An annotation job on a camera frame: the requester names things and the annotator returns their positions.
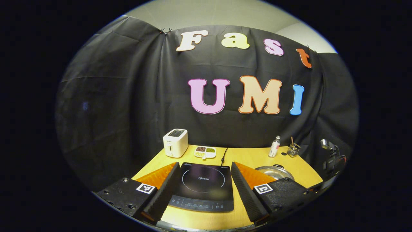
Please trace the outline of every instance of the toaster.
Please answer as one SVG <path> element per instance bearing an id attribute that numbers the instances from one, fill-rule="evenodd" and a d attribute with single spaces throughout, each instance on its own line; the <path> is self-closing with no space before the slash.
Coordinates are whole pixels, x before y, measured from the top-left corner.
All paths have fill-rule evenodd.
<path id="1" fill-rule="evenodd" d="M 173 129 L 163 136 L 164 151 L 167 156 L 180 158 L 189 146 L 187 130 Z"/>

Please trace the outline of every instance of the stainless steel bowl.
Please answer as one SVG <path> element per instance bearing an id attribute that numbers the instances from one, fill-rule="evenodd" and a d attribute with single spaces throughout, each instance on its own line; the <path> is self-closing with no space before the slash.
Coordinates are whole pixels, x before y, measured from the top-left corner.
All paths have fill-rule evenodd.
<path id="1" fill-rule="evenodd" d="M 279 180 L 285 177 L 295 180 L 292 174 L 286 171 L 285 168 L 283 168 L 283 166 L 281 165 L 275 164 L 273 166 L 262 166 L 262 167 L 255 168 L 255 170 L 258 170 L 268 176 L 271 176 L 276 180 Z"/>

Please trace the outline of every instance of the bottle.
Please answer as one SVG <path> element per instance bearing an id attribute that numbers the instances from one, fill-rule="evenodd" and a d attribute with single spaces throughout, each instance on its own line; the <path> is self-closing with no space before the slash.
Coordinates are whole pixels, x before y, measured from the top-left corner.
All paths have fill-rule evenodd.
<path id="1" fill-rule="evenodd" d="M 276 139 L 273 141 L 272 147 L 270 148 L 269 157 L 275 157 L 276 153 L 278 152 L 278 148 L 281 144 L 280 139 L 281 137 L 279 135 L 276 136 Z"/>

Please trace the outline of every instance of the induction cooktop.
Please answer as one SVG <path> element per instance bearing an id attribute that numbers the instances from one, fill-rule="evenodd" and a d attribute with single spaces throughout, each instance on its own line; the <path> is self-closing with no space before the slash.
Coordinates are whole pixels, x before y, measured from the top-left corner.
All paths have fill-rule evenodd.
<path id="1" fill-rule="evenodd" d="M 181 179 L 169 205 L 194 211 L 233 210 L 232 177 L 229 166 L 182 163 Z"/>

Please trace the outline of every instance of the wooden table top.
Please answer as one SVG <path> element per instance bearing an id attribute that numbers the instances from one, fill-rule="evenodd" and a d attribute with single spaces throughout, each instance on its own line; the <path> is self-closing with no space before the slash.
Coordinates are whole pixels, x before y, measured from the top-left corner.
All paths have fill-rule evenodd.
<path id="1" fill-rule="evenodd" d="M 162 149 L 147 165 L 145 165 L 135 176 L 133 176 L 132 179 L 136 180 L 139 177 L 174 162 L 179 162 L 180 166 L 183 162 L 220 166 L 221 158 L 223 157 L 226 147 L 215 147 L 216 157 L 206 160 L 202 160 L 201 158 L 194 156 L 196 147 L 196 145 L 189 145 L 184 155 L 180 158 L 166 156 L 164 149 Z M 323 181 L 317 172 L 312 169 L 312 167 L 299 155 L 292 158 L 288 155 L 281 154 L 282 152 L 286 153 L 287 150 L 287 146 L 279 147 L 276 156 L 271 158 L 268 156 L 270 147 L 228 148 L 223 165 L 231 166 L 233 161 L 251 168 L 280 164 L 292 174 L 297 183 L 306 188 L 312 187 Z M 243 206 L 233 179 L 232 187 L 234 210 L 231 212 L 198 212 L 167 206 L 161 220 L 180 227 L 196 228 L 201 230 L 225 230 L 253 224 L 248 218 L 246 209 Z"/>

